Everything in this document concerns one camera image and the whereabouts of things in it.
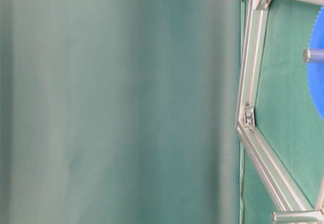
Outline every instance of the green backdrop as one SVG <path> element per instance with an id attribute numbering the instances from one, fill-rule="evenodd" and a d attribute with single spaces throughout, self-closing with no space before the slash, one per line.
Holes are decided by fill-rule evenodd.
<path id="1" fill-rule="evenodd" d="M 0 8 L 2 223 L 238 222 L 238 2 Z"/>
<path id="2" fill-rule="evenodd" d="M 273 0 L 256 102 L 257 125 L 312 205 L 323 174 L 324 121 L 312 105 L 302 52 L 319 6 Z M 245 224 L 271 223 L 275 207 L 245 158 Z"/>

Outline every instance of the aluminum frame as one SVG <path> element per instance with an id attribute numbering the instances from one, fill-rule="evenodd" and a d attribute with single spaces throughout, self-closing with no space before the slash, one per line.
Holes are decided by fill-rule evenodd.
<path id="1" fill-rule="evenodd" d="M 298 0 L 322 5 L 324 0 Z M 255 107 L 268 10 L 258 10 L 260 0 L 248 0 L 245 38 L 237 97 L 235 128 L 272 201 L 280 211 L 313 210 L 281 160 L 257 128 L 245 127 L 244 107 Z M 324 185 L 320 193 L 324 196 Z"/>

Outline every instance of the bolt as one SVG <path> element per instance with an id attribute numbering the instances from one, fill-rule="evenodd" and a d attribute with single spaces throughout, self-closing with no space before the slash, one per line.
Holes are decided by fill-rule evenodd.
<path id="1" fill-rule="evenodd" d="M 247 118 L 251 118 L 252 117 L 252 113 L 250 111 L 248 111 L 248 112 L 245 113 L 245 116 Z"/>

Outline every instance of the gray metal tube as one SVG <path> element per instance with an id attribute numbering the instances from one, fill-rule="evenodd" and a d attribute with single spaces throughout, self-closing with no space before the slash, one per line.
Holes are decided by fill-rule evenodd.
<path id="1" fill-rule="evenodd" d="M 303 59 L 305 63 L 324 63 L 324 49 L 305 49 Z"/>
<path id="2" fill-rule="evenodd" d="M 283 211 L 273 212 L 273 223 L 297 223 L 323 221 L 324 216 L 321 211 Z"/>

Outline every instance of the blue gear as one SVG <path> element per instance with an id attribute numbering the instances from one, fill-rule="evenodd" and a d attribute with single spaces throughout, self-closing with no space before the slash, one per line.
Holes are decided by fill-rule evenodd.
<path id="1" fill-rule="evenodd" d="M 324 6 L 318 12 L 309 40 L 310 49 L 324 49 Z M 324 120 L 324 63 L 307 63 L 309 92 L 320 117 Z"/>

